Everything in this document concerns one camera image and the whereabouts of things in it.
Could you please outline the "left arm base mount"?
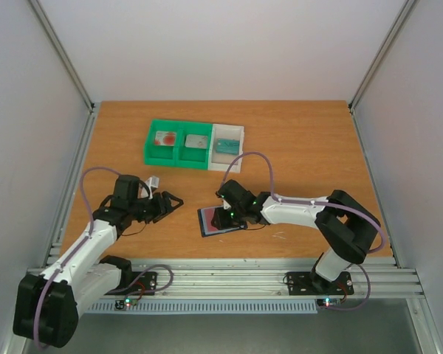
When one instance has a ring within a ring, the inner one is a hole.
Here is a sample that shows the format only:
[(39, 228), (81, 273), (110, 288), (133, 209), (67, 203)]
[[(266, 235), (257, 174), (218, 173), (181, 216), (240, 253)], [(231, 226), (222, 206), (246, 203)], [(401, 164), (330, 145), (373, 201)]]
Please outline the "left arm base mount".
[(110, 291), (106, 293), (106, 295), (127, 296), (132, 293), (139, 295), (142, 291), (145, 291), (144, 295), (152, 296), (154, 295), (154, 290), (156, 289), (157, 285), (158, 273), (155, 271), (149, 271), (139, 277), (130, 288), (122, 291)]

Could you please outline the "dark blue card holder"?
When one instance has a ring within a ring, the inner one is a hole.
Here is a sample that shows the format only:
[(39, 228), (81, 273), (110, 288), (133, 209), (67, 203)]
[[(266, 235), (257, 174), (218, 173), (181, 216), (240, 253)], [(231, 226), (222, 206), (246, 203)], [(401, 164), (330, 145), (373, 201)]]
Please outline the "dark blue card holder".
[(247, 230), (247, 223), (237, 221), (230, 210), (222, 206), (212, 206), (197, 211), (202, 237), (223, 235), (230, 232)]

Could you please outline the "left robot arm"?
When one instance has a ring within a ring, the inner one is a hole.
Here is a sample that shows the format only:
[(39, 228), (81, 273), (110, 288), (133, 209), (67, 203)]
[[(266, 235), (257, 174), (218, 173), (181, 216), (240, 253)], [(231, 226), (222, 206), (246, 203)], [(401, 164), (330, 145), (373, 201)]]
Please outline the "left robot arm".
[(132, 306), (159, 289), (155, 267), (136, 273), (130, 260), (104, 252), (134, 222), (157, 223), (183, 205), (180, 198), (157, 189), (158, 181), (132, 175), (117, 177), (80, 237), (40, 274), (28, 273), (18, 285), (13, 333), (32, 339), (38, 348), (65, 346), (83, 313), (105, 295), (123, 295)]

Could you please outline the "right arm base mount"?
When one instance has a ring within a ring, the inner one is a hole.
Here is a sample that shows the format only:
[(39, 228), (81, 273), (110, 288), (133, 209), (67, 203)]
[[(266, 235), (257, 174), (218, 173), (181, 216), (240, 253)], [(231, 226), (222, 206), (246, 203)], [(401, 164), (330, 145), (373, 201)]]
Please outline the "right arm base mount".
[(354, 287), (351, 275), (347, 271), (333, 282), (329, 282), (310, 271), (290, 271), (285, 273), (283, 284), (287, 286), (290, 296), (326, 296), (353, 295)]

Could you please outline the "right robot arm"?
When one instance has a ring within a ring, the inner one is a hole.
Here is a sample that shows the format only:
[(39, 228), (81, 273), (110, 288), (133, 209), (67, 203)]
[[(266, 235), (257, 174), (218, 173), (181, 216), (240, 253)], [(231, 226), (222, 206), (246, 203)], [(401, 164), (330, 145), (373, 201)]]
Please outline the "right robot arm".
[(368, 254), (385, 245), (379, 220), (342, 190), (319, 198), (290, 198), (272, 192), (254, 195), (229, 180), (216, 196), (223, 202), (209, 218), (209, 225), (216, 230), (244, 229), (250, 224), (289, 224), (318, 230), (329, 248), (320, 255), (306, 281), (306, 288), (314, 294), (326, 294), (351, 264), (363, 264)]

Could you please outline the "red backed card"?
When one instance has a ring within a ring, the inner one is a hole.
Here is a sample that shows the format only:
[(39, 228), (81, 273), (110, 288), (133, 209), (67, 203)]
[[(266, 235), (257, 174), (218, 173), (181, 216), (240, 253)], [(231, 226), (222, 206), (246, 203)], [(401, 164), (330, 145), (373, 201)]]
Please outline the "red backed card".
[(215, 215), (217, 207), (212, 206), (208, 208), (204, 208), (202, 210), (202, 225), (203, 230), (206, 235), (211, 235), (219, 232), (219, 229), (217, 229), (215, 226), (212, 225), (212, 220)]

